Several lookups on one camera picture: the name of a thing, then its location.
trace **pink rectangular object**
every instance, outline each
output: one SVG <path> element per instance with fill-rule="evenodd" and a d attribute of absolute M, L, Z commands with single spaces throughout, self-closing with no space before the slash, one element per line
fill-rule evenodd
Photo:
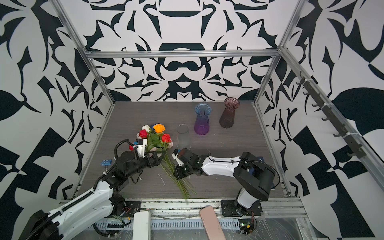
<path fill-rule="evenodd" d="M 212 206 L 200 210 L 200 216 L 209 240 L 226 240 Z"/>

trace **white rose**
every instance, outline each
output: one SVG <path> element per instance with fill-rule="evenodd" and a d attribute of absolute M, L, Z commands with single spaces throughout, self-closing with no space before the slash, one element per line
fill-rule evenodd
<path fill-rule="evenodd" d="M 151 131 L 151 128 L 150 128 L 149 125 L 145 125 L 145 126 L 143 126 L 141 129 L 144 129 L 144 130 L 147 131 L 147 132 L 150 132 L 150 131 Z"/>
<path fill-rule="evenodd" d="M 172 147 L 173 147 L 173 141 L 171 141 L 171 142 L 168 143 L 167 148 L 172 148 Z"/>

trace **flower bouquet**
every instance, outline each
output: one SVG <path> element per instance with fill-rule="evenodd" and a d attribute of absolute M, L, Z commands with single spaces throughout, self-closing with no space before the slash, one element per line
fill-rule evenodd
<path fill-rule="evenodd" d="M 167 154 L 167 149 L 172 148 L 173 142 L 169 134 L 164 133 L 165 127 L 161 124 L 155 124 L 151 126 L 145 125 L 141 129 L 142 130 L 137 134 L 137 138 L 147 139 L 145 152 L 148 153 L 150 157 L 152 154 L 157 154 L 157 157 L 161 157 L 161 155 L 164 154 L 161 167 L 179 187 L 184 199 L 190 197 L 189 190 L 196 194 L 196 192 L 192 190 L 193 186 L 188 180 L 177 180 L 176 177 L 173 176 L 173 172 L 175 171 L 174 164 Z"/>

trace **robotic arm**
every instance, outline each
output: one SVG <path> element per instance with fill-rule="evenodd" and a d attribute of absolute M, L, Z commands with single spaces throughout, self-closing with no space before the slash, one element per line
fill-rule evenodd
<path fill-rule="evenodd" d="M 117 149 L 125 142 L 133 146 L 134 151 L 123 152 L 118 157 Z M 137 183 L 133 175 L 138 173 L 140 176 L 144 168 L 158 166 L 166 153 L 154 152 L 149 156 L 145 153 L 146 144 L 146 139 L 137 139 L 135 144 L 130 143 L 129 139 L 119 142 L 114 149 L 115 163 L 103 172 L 93 188 L 48 213 L 40 210 L 33 214 L 19 240 L 70 240 L 96 221 L 111 214 L 123 213 L 125 199 L 119 192 L 128 184 L 129 179 Z M 157 153 L 162 153 L 162 156 L 157 157 Z M 245 214 L 257 199 L 268 200 L 277 173 L 274 168 L 248 152 L 243 152 L 240 157 L 216 158 L 210 155 L 198 156 L 184 148 L 176 149 L 172 156 L 178 163 L 174 171 L 177 179 L 191 174 L 235 177 L 243 186 L 235 201 L 239 215 Z M 115 235 L 102 233 L 96 225 L 93 226 L 106 237 Z"/>

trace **red rose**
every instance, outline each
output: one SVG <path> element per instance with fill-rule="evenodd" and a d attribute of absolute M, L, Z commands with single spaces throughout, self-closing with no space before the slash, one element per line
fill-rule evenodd
<path fill-rule="evenodd" d="M 143 129 L 143 130 L 141 130 L 141 131 L 139 132 L 139 136 L 140 136 L 141 138 L 147 138 L 147 137 L 148 137 L 148 133 L 147 133 L 147 131 L 145 131 L 145 130 Z"/>
<path fill-rule="evenodd" d="M 161 137 L 161 141 L 163 141 L 163 142 L 171 142 L 172 140 L 171 140 L 169 134 L 164 133 L 163 136 Z"/>

